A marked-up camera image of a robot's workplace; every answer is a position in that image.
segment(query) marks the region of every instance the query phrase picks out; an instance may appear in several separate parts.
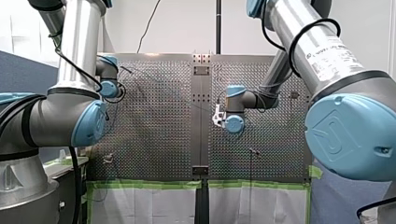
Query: perforated metal panel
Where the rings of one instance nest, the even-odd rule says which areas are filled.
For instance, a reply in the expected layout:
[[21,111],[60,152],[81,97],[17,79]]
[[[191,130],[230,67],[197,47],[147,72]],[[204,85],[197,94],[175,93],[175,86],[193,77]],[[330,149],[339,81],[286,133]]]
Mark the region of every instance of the perforated metal panel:
[[[109,109],[108,134],[94,148],[90,177],[191,179],[191,56],[117,57],[132,73],[120,70],[127,95]],[[114,162],[104,164],[110,153]]]
[[[231,84],[254,90],[262,83],[272,57],[214,56],[212,59],[212,109],[216,98]],[[297,99],[290,96],[298,92]],[[261,179],[300,182],[308,178],[310,153],[304,146],[307,109],[304,83],[292,77],[285,83],[276,109],[260,113],[247,110],[247,127],[239,136],[211,125],[209,173],[213,179]],[[260,152],[252,155],[250,150]]]
[[[130,71],[120,70],[128,93],[108,110],[107,134],[93,149],[90,179],[185,180],[192,179],[191,167],[197,164],[209,165],[212,179],[308,178],[307,91],[299,78],[283,86],[278,108],[263,114],[247,110],[247,127],[239,138],[211,121],[216,99],[227,85],[256,88],[273,57],[215,55],[205,63],[210,73],[202,76],[194,75],[197,62],[192,55],[114,56]],[[291,99],[296,92],[299,97]],[[260,158],[251,160],[250,149],[260,151]],[[105,164],[104,157],[111,153],[114,161]]]

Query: robot end effector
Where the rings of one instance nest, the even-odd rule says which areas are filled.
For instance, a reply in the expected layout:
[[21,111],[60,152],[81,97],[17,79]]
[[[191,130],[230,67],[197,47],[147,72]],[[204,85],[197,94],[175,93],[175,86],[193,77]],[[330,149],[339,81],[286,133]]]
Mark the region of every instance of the robot end effector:
[[[366,70],[326,24],[339,28],[336,21],[322,19],[328,16],[331,1],[315,1],[315,10],[305,0],[251,0],[248,15],[259,17],[264,1],[264,25],[278,34],[286,52],[276,55],[262,87],[271,91],[294,68],[313,95],[305,118],[305,138],[313,155],[349,179],[395,180],[395,81],[384,72]],[[222,126],[230,133],[242,132],[249,98],[259,99],[252,101],[253,108],[268,100],[258,97],[260,93],[229,86]]]

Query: blue rubber cap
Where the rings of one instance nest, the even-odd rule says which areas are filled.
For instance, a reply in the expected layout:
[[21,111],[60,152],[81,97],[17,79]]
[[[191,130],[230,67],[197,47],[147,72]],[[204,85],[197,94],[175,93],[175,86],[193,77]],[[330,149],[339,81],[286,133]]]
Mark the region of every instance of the blue rubber cap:
[[106,122],[106,105],[93,101],[76,123],[72,134],[72,147],[88,147],[96,144],[103,136]]
[[0,105],[9,104],[28,95],[32,95],[32,93],[31,92],[1,92]]
[[237,115],[231,115],[225,120],[225,129],[229,133],[241,133],[244,131],[244,127],[244,120]]
[[266,0],[247,0],[247,15],[252,18],[259,18],[262,14],[262,4]]
[[233,97],[233,96],[244,93],[246,90],[247,89],[245,88],[245,86],[231,85],[231,86],[227,87],[226,94],[227,94],[227,97]]
[[102,90],[100,94],[106,98],[115,98],[119,94],[119,88],[112,81],[106,80],[101,82]]
[[108,61],[113,62],[116,66],[119,62],[119,60],[116,57],[113,56],[103,56],[104,58],[100,57],[99,60],[101,60],[102,62],[108,63]]
[[329,170],[355,180],[396,179],[396,113],[356,94],[315,103],[305,120],[313,155]]

